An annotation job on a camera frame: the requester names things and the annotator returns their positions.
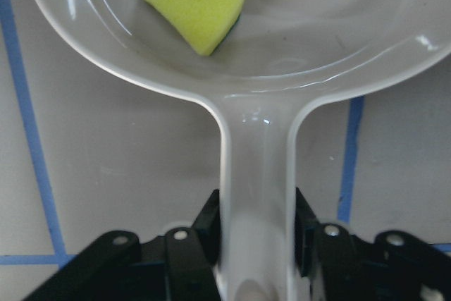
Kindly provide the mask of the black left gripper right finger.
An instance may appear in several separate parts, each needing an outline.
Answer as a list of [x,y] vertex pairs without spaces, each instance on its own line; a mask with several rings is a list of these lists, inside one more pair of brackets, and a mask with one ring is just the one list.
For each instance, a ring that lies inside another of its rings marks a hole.
[[367,242],[296,192],[295,260],[311,300],[449,300],[450,256],[404,231]]

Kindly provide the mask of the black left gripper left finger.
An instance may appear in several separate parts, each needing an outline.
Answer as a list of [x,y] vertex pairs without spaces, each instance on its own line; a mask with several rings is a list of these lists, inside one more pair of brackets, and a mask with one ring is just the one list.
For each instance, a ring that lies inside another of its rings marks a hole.
[[221,247],[219,191],[190,227],[142,243],[109,231],[91,242],[26,300],[220,300],[214,266]]

